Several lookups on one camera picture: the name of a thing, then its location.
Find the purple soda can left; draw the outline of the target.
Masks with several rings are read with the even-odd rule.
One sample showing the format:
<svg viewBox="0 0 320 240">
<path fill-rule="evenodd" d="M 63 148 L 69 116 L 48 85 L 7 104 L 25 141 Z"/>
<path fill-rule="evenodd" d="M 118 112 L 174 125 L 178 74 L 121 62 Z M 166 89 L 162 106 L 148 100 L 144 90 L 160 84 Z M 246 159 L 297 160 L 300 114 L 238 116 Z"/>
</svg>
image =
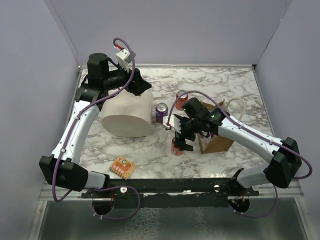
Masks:
<svg viewBox="0 0 320 240">
<path fill-rule="evenodd" d="M 168 115 L 168 106 L 164 102 L 160 102 L 155 107 L 155 116 L 157 123 L 163 123 L 163 119 Z"/>
</svg>

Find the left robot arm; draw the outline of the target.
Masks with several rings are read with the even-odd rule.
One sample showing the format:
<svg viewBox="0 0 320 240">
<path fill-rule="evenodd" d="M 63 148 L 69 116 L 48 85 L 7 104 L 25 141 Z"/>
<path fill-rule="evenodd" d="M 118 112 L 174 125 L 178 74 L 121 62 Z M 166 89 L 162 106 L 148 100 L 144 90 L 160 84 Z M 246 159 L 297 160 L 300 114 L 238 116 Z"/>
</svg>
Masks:
<svg viewBox="0 0 320 240">
<path fill-rule="evenodd" d="M 130 69 L 135 57 L 121 49 L 115 70 L 109 69 L 111 59 L 104 53 L 88 57 L 87 75 L 76 90 L 71 117 L 57 146 L 49 156 L 42 156 L 39 167 L 48 184 L 80 192 L 93 189 L 97 196 L 106 197 L 111 190 L 107 174 L 88 171 L 79 165 L 83 145 L 103 104 L 112 96 L 111 90 L 124 89 L 139 96 L 152 86 L 145 81 L 139 69 Z"/>
</svg>

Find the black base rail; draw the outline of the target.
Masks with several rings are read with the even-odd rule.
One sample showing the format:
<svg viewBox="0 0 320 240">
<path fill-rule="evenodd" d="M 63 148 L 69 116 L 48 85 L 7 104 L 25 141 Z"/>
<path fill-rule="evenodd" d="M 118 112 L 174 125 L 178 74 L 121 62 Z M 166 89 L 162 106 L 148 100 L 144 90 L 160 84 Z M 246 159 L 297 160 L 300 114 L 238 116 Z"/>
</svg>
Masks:
<svg viewBox="0 0 320 240">
<path fill-rule="evenodd" d="M 81 197 L 94 203 L 113 200 L 113 206 L 120 209 L 141 208 L 187 208 L 228 207 L 229 197 L 258 196 L 252 188 L 237 190 L 230 186 L 230 178 L 164 178 L 164 179 L 110 179 L 107 191 L 88 190 Z"/>
</svg>

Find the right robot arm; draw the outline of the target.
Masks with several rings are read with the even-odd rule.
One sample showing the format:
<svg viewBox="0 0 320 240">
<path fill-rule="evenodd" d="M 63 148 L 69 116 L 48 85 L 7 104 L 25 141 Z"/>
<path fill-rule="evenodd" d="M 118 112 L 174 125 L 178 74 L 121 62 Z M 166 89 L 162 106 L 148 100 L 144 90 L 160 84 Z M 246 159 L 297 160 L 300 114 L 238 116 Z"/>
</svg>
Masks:
<svg viewBox="0 0 320 240">
<path fill-rule="evenodd" d="M 229 181 L 229 189 L 236 196 L 263 184 L 286 189 L 302 165 L 298 144 L 290 137 L 282 140 L 268 136 L 243 124 L 220 106 L 208 110 L 195 97 L 187 100 L 182 109 L 186 116 L 174 114 L 165 123 L 166 127 L 174 129 L 175 147 L 180 151 L 193 150 L 186 140 L 194 141 L 196 134 L 213 133 L 246 147 L 266 162 L 236 171 Z"/>
</svg>

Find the white cylindrical bucket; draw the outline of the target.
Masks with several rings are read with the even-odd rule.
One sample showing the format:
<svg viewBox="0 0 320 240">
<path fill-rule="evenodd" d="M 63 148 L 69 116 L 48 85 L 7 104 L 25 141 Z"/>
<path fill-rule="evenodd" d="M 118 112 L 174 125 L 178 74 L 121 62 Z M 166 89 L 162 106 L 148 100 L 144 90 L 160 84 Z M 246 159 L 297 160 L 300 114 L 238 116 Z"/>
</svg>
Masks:
<svg viewBox="0 0 320 240">
<path fill-rule="evenodd" d="M 151 132 L 153 101 L 149 89 L 140 95 L 123 90 L 104 102 L 101 125 L 117 137 L 145 137 Z"/>
</svg>

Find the aluminium frame rail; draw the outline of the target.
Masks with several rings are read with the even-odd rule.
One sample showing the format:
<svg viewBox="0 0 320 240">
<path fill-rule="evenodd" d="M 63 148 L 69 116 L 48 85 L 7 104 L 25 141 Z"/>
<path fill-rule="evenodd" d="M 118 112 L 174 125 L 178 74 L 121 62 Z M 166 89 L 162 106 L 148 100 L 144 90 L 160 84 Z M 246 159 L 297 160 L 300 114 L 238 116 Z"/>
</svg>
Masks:
<svg viewBox="0 0 320 240">
<path fill-rule="evenodd" d="M 113 186 L 127 186 L 135 188 L 142 197 L 154 196 L 157 194 L 168 194 L 169 196 L 185 196 L 185 195 L 200 195 L 204 193 L 212 193 L 213 197 L 235 196 L 235 193 L 230 193 L 227 187 L 229 178 L 154 178 L 154 179 L 110 179 L 107 188 Z M 81 192 L 72 191 L 65 200 L 107 200 L 110 193 L 99 192 L 94 190 L 82 190 Z M 277 187 L 278 197 L 296 198 L 303 197 L 303 191 L 298 180 L 290 183 L 288 188 Z M 272 184 L 263 184 L 249 188 L 245 197 L 275 197 L 275 190 Z M 40 201 L 53 201 L 52 186 L 44 181 L 40 196 Z"/>
</svg>

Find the orange snack packet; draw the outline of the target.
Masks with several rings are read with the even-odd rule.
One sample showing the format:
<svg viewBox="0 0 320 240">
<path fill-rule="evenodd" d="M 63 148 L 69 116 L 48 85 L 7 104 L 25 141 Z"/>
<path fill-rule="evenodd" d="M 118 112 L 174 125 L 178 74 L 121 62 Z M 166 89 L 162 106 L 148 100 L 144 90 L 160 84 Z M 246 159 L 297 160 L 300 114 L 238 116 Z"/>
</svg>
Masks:
<svg viewBox="0 0 320 240">
<path fill-rule="evenodd" d="M 135 169 L 136 165 L 123 156 L 118 156 L 109 167 L 112 173 L 125 180 L 131 176 Z"/>
</svg>

